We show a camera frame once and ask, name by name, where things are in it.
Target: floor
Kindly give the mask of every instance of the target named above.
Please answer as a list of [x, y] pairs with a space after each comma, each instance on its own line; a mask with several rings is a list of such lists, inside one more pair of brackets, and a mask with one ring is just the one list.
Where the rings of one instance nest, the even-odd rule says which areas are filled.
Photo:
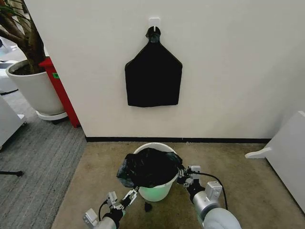
[[39, 119], [19, 91], [3, 98], [27, 124], [0, 151], [0, 170], [25, 172], [0, 176], [0, 228], [49, 229], [86, 145], [83, 130]]
[[[122, 198], [128, 188], [116, 178], [127, 153], [143, 143], [88, 143], [75, 171], [52, 229], [85, 229], [82, 221], [89, 208], [98, 211], [108, 192]], [[243, 229], [305, 228], [305, 217], [265, 159], [245, 159], [244, 155], [262, 144], [167, 143], [183, 159], [184, 165], [201, 165], [202, 171], [222, 181], [229, 210]], [[211, 179], [202, 177], [205, 186]], [[173, 184], [169, 195], [152, 203], [145, 213], [139, 195], [120, 222], [121, 229], [199, 229], [189, 195]], [[103, 207], [102, 215], [107, 212]]]

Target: gray carpet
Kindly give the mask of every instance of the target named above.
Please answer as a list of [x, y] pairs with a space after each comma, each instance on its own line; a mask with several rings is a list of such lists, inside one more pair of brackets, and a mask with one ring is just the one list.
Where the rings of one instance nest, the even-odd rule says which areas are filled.
[[0, 229], [48, 229], [86, 145], [83, 130], [39, 119], [19, 91], [3, 98], [27, 124], [0, 152], [0, 170], [25, 172], [0, 175]]

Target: white adhesive hook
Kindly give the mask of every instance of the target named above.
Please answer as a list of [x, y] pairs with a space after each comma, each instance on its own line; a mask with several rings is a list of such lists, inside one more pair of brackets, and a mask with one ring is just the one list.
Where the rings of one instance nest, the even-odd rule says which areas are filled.
[[149, 28], [153, 26], [153, 31], [156, 31], [156, 27], [160, 28], [161, 20], [159, 17], [149, 18], [148, 25]]

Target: soil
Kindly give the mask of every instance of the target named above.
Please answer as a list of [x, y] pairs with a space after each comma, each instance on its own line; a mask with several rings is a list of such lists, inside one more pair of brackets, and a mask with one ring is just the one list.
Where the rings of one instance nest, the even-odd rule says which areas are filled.
[[30, 65], [26, 64], [25, 66], [22, 66], [21, 68], [15, 70], [12, 72], [14, 75], [32, 75], [30, 71]]

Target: trash can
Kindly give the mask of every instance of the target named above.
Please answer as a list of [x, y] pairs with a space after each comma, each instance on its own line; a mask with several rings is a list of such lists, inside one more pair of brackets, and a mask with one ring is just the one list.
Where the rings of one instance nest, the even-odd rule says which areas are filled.
[[[135, 150], [134, 154], [137, 154], [138, 152], [140, 152], [141, 150], [146, 149], [146, 148], [153, 148], [153, 149], [157, 149], [157, 150], [164, 151], [164, 152], [174, 152], [175, 154], [177, 154], [169, 146], [162, 144], [162, 143], [158, 143], [158, 142], [144, 144], [144, 145], [140, 146], [139, 148], [137, 148]], [[178, 173], [176, 174], [176, 176], [174, 176], [172, 178], [172, 180], [170, 180], [166, 184], [158, 185], [155, 187], [140, 187], [139, 193], [145, 200], [148, 200], [151, 202], [160, 201], [167, 196], [168, 192], [171, 189], [173, 182], [177, 179], [177, 177], [178, 177]]]
[[65, 111], [67, 112], [67, 115], [73, 125], [74, 128], [77, 128], [81, 126], [80, 121], [78, 120], [78, 117], [74, 111], [74, 108], [70, 102], [70, 99], [68, 98], [68, 95], [61, 83], [61, 80], [59, 79], [59, 76], [55, 70], [55, 67], [51, 61], [50, 57], [47, 57], [43, 62], [39, 64], [40, 67], [44, 67], [51, 83], [53, 84], [53, 87], [63, 105], [65, 108]]

